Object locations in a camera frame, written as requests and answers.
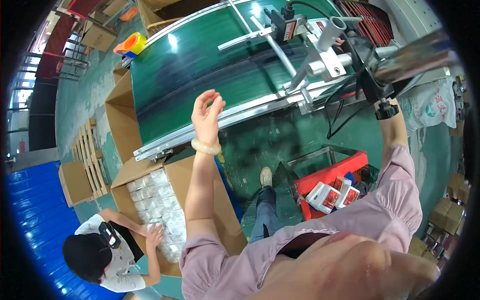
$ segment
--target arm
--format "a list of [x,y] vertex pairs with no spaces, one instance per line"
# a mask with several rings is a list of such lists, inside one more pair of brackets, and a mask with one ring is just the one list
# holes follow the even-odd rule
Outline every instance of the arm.
[[146,225],[138,225],[137,223],[133,222],[129,218],[127,218],[124,214],[121,214],[112,208],[107,208],[102,210],[98,213],[105,222],[113,221],[118,225],[126,227],[133,232],[146,236]]
[[[218,144],[218,114],[225,102],[220,93],[209,90],[198,96],[193,106],[192,123],[200,142]],[[185,201],[185,224],[187,239],[196,234],[218,237],[213,221],[213,172],[214,156],[197,152],[193,161],[192,178]]]
[[[398,105],[396,98],[389,99],[391,105]],[[378,109],[378,102],[375,103],[375,109]],[[407,128],[405,127],[405,121],[403,120],[403,113],[398,105],[399,112],[392,118],[386,120],[379,120],[380,128],[382,129],[382,135],[384,136],[384,151],[383,155],[393,145],[403,145],[408,150],[408,137]]]
[[157,284],[160,282],[160,266],[156,257],[156,247],[163,239],[162,226],[152,225],[150,231],[147,233],[145,240],[148,257],[148,274],[142,275],[145,281],[145,287]]

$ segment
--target woman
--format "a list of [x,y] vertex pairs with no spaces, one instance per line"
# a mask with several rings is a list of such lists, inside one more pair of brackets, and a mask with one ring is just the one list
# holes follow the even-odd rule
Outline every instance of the woman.
[[[108,247],[98,229],[102,222],[110,223],[120,239],[116,249]],[[131,274],[128,269],[143,256],[130,231],[146,237],[147,275]],[[123,214],[107,208],[80,225],[74,235],[63,243],[65,263],[81,279],[117,293],[136,291],[160,282],[160,267],[156,247],[163,239],[161,226],[138,225]]]
[[[437,279],[434,264],[406,254],[422,214],[401,112],[379,121],[384,151],[377,189],[333,214],[278,229],[271,171],[264,168],[255,241],[229,257],[213,220],[212,154],[224,106],[209,90],[193,107],[197,154],[180,260],[185,299],[406,299]],[[271,236],[262,239],[264,225]]]

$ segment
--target pink blouse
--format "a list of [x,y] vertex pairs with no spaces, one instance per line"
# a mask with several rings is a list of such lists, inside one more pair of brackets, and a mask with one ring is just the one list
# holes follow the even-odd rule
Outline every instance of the pink blouse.
[[407,252],[421,220],[412,157],[404,146],[395,145],[383,157],[377,189],[330,215],[285,226],[236,256],[229,256],[213,236],[199,234],[188,240],[180,259],[182,293],[185,299],[244,299],[261,288],[278,252],[304,233],[318,233],[309,245],[326,235],[349,231]]

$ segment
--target wooden pallet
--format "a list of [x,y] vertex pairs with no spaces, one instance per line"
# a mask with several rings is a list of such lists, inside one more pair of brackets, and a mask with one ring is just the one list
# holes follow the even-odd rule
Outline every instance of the wooden pallet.
[[85,125],[80,128],[80,133],[78,133],[72,145],[73,160],[83,162],[88,182],[92,188],[93,199],[110,192],[110,185],[105,184],[102,169],[98,163],[98,160],[102,158],[102,151],[95,149],[93,140],[95,125],[96,121],[94,119],[88,119]]

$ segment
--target beige shoe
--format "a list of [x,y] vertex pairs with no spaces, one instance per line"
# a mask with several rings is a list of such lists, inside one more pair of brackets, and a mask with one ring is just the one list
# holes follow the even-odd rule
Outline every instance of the beige shoe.
[[264,167],[260,171],[260,184],[262,188],[272,186],[272,170],[269,167]]

